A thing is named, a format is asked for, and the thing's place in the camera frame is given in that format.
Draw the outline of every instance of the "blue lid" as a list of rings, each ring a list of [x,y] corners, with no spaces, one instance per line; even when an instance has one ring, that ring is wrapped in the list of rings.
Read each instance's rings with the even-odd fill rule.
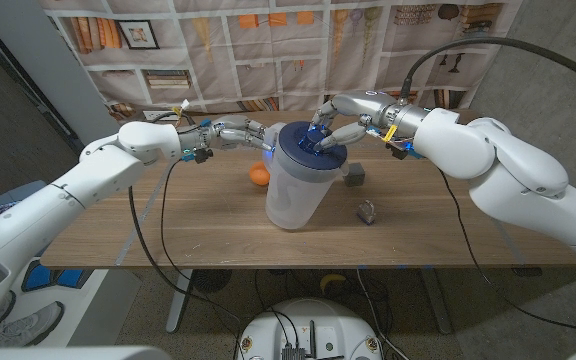
[[[315,170],[332,170],[339,168],[348,157],[348,151],[344,145],[335,145],[322,152],[304,150],[299,143],[304,140],[310,123],[307,121],[296,121],[287,124],[279,132],[279,145],[286,155],[298,164]],[[317,134],[308,134],[306,139],[319,141]]]

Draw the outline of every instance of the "wooden table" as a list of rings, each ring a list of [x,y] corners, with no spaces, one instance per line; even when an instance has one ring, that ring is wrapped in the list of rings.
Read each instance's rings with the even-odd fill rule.
[[[267,125],[310,120],[312,112],[256,112]],[[355,121],[341,117],[335,126]],[[203,164],[175,167],[168,187],[164,238],[181,268],[356,268],[469,267],[455,205],[438,170],[427,160],[397,160],[380,141],[366,137],[349,146],[349,162],[361,162],[363,186],[340,179],[310,222],[286,231],[266,217],[266,188],[253,184],[250,166],[259,150],[215,151]],[[160,240],[165,170],[161,162],[134,186],[142,231],[161,266],[170,266]],[[450,180],[480,264],[489,267],[575,265],[576,254],[557,240],[512,225],[495,224],[472,203],[468,185]],[[356,216],[364,200],[377,220],[366,226]],[[123,192],[91,207],[42,256],[54,268],[149,267],[135,237]]]

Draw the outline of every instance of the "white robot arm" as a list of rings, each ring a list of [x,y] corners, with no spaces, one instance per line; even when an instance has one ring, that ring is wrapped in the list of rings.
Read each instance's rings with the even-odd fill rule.
[[[549,235],[576,252],[576,188],[568,184],[566,170],[499,121],[480,118],[460,125],[454,112],[400,105],[384,93],[366,91],[335,96],[317,111],[313,125],[330,124],[337,114],[360,119],[321,140],[319,149],[354,142],[359,132],[374,131],[371,127],[394,130],[392,139],[380,136],[400,151],[408,143],[446,174],[469,180],[470,196],[483,212]]]
[[[270,150],[262,140],[264,130],[240,115],[180,129],[133,122],[89,144],[72,170],[0,215],[0,301],[35,254],[85,209],[133,185],[159,153],[201,163],[212,156],[209,147],[244,144]]]

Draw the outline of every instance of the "printed backdrop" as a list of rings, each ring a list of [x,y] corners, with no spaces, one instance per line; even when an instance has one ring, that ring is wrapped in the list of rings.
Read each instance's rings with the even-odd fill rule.
[[[117,119],[184,99],[190,110],[224,113],[314,110],[354,89],[396,96],[419,56],[454,39],[505,36],[521,4],[38,1]],[[468,107],[497,50],[437,55],[415,75],[414,102]]]

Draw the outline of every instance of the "plastic pitcher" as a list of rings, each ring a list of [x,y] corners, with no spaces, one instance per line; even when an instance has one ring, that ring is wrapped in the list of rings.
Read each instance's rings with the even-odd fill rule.
[[[266,214],[284,229],[298,229],[310,220],[330,185],[347,168],[345,146],[334,146],[321,153],[311,151],[323,135],[310,123],[275,124],[266,129],[265,142],[274,150],[264,151],[263,160],[270,173],[266,194]]]

